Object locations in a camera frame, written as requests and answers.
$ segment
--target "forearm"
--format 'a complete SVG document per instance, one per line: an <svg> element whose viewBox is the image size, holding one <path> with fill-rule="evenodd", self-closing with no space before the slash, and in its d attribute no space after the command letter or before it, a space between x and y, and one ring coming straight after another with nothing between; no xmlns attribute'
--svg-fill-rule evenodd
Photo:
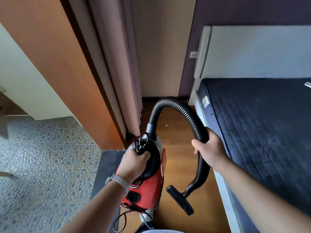
<svg viewBox="0 0 311 233"><path fill-rule="evenodd" d="M217 170L260 232L310 232L311 220L231 161Z"/></svg>
<svg viewBox="0 0 311 233"><path fill-rule="evenodd" d="M109 182L60 233L108 232L124 192L120 184Z"/></svg>

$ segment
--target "vacuum cleaner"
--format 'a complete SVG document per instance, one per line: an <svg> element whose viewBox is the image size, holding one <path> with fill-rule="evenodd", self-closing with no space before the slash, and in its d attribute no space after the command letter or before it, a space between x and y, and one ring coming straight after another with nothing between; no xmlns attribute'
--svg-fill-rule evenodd
<svg viewBox="0 0 311 233"><path fill-rule="evenodd" d="M165 148L163 148L160 138L156 134L156 129L160 113L165 107L176 109L187 119L193 130L194 137L197 140L203 143L209 140L208 132L203 123L190 106L175 97L164 97L160 99L152 109L146 132L128 147L128 149L134 147L138 155L142 155L146 151L149 151L150 158L147 161L146 168L142 175L131 184L129 193L127 196L123 197L121 207L128 209L122 214L125 216L125 222L125 214L127 212L138 211L147 214L147 209L156 210L158 208L164 183L166 151ZM172 185L166 188L169 195L188 215L193 214L194 210L187 201L187 197L204 184L209 170L210 166L204 161L199 152L196 176L186 187L185 191L179 192Z"/></svg>

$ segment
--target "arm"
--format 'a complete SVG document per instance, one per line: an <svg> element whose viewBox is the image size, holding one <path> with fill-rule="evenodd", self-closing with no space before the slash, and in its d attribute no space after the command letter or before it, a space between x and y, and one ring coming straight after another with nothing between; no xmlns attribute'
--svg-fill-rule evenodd
<svg viewBox="0 0 311 233"><path fill-rule="evenodd" d="M122 157L118 176L132 183L144 171L149 157L149 152L139 156L134 149L128 150ZM108 232L124 193L119 183L110 181L60 233Z"/></svg>
<svg viewBox="0 0 311 233"><path fill-rule="evenodd" d="M290 205L236 165L227 156L220 137L207 129L210 140L192 140L204 160L219 172L230 186L260 232L311 232L311 218Z"/></svg>

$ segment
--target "silver watch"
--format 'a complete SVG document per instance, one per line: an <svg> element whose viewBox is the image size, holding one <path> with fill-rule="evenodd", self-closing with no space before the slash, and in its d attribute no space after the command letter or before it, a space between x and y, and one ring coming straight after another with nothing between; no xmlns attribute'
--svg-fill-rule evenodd
<svg viewBox="0 0 311 233"><path fill-rule="evenodd" d="M115 182L119 183L121 186L123 186L125 189L125 196L130 191L130 185L122 177L115 175L115 174L112 174L110 177L107 178L105 184L108 184L108 182L110 182L110 181L115 181Z"/></svg>

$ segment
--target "dark blue mattress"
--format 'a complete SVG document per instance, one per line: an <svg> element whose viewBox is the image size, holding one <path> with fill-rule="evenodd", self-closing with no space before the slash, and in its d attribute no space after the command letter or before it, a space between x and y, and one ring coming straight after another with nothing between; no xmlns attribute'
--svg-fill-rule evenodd
<svg viewBox="0 0 311 233"><path fill-rule="evenodd" d="M311 216L311 78L204 79L198 90L208 126L230 158ZM235 199L246 232L256 231Z"/></svg>

